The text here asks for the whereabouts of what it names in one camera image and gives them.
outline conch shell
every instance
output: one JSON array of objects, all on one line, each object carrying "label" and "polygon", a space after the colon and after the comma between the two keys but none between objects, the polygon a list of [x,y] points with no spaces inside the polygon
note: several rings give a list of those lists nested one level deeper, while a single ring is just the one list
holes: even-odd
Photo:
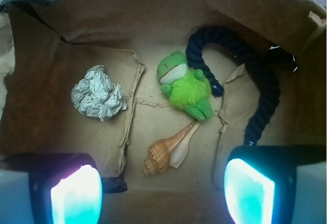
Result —
[{"label": "conch shell", "polygon": [[184,160],[189,141],[193,133],[200,126],[199,121],[193,121],[177,134],[155,141],[149,147],[149,155],[144,160],[143,174],[153,175],[157,171],[164,172],[171,165],[177,168]]}]

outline plush frog head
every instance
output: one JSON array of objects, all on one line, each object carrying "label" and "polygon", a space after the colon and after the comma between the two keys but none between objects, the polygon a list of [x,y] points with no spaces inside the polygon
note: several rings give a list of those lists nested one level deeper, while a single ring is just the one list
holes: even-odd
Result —
[{"label": "plush frog head", "polygon": [[188,71],[188,61],[182,52],[174,52],[165,57],[157,68],[157,78],[162,85],[171,85],[184,77]]}]

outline led light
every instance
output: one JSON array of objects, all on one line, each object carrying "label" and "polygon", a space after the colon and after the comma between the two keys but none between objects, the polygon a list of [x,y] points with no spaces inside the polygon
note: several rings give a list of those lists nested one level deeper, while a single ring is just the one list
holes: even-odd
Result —
[{"label": "led light", "polygon": [[227,207],[235,223],[272,221],[275,183],[241,159],[228,162],[224,176]]},{"label": "led light", "polygon": [[97,223],[102,206],[102,183],[96,169],[81,166],[51,189],[53,223]]}]

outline stuffed frog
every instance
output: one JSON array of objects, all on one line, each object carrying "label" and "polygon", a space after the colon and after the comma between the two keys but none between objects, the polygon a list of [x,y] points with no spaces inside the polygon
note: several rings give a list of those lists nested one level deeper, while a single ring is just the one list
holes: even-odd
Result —
[{"label": "stuffed frog", "polygon": [[182,52],[174,52],[159,63],[157,78],[172,106],[185,110],[199,121],[213,117],[208,101],[210,83],[202,70],[189,68]]}]

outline rope toy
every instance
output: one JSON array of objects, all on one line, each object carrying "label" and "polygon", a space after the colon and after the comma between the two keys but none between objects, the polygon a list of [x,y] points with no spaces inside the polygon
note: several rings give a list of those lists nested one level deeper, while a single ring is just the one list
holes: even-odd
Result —
[{"label": "rope toy", "polygon": [[203,71],[210,82],[214,96],[221,96],[224,89],[202,58],[202,49],[208,43],[220,44],[237,56],[245,64],[246,70],[260,91],[258,109],[250,118],[244,136],[244,145],[256,145],[279,104],[281,91],[278,80],[255,50],[237,34],[220,27],[201,28],[189,38],[186,56],[189,67]]}]

